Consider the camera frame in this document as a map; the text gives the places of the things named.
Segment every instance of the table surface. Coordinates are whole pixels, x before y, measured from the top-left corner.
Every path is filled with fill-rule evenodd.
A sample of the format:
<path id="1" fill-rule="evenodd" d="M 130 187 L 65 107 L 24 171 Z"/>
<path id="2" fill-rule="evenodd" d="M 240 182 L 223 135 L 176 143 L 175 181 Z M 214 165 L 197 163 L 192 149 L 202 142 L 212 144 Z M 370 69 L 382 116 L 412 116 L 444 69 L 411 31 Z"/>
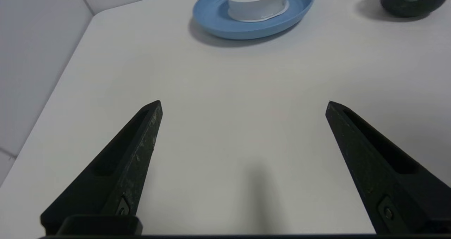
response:
<path id="1" fill-rule="evenodd" d="M 157 99 L 145 234 L 374 233 L 329 100 L 451 184 L 450 0 L 422 19 L 378 0 L 315 0 L 288 32 L 252 41 L 203 32 L 195 2 L 93 18 L 0 189 L 2 238 L 43 235 L 39 215 Z"/>

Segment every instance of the screw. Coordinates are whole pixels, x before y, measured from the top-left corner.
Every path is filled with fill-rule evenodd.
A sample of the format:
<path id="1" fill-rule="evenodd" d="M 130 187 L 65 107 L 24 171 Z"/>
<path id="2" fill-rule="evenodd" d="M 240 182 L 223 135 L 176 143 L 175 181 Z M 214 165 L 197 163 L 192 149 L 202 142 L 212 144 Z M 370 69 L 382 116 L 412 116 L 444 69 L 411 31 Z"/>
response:
<path id="1" fill-rule="evenodd" d="M 384 212 L 385 212 L 385 217 L 386 217 L 387 219 L 393 220 L 393 212 L 391 211 L 390 208 L 385 207 Z"/>
<path id="2" fill-rule="evenodd" d="M 125 209 L 123 207 L 119 210 L 119 215 L 125 215 Z"/>

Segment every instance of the white cup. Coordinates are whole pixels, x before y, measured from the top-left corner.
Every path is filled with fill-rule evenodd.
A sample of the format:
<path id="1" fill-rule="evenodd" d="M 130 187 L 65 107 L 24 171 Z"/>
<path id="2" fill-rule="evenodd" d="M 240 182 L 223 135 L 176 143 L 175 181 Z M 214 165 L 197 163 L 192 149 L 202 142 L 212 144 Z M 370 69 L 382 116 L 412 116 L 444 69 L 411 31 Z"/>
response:
<path id="1" fill-rule="evenodd" d="M 289 6 L 287 0 L 228 0 L 228 14 L 232 19 L 257 22 L 284 13 Z"/>

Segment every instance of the white table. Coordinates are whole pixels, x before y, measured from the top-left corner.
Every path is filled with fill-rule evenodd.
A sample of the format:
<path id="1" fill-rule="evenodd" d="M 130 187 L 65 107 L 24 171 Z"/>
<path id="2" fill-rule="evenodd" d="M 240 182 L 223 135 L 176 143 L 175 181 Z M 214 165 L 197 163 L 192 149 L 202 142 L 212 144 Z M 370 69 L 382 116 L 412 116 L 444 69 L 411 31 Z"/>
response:
<path id="1" fill-rule="evenodd" d="M 377 0 L 315 0 L 289 32 L 241 42 L 200 30 L 195 2 L 94 17 L 0 189 L 0 237 L 42 236 L 39 215 L 156 99 L 145 234 L 373 233 L 329 100 L 451 184 L 450 0 L 411 22 Z"/>

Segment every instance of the blue plate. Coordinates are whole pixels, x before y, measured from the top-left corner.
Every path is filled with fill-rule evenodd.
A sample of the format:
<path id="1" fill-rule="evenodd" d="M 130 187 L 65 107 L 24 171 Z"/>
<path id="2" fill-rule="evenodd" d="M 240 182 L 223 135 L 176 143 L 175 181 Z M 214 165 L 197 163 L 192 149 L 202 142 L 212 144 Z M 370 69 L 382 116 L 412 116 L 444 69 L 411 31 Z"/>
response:
<path id="1" fill-rule="evenodd" d="M 286 12 L 260 22 L 241 22 L 229 17 L 227 0 L 198 0 L 194 5 L 194 19 L 209 33 L 233 40 L 247 40 L 274 35 L 298 23 L 314 0 L 288 0 Z"/>

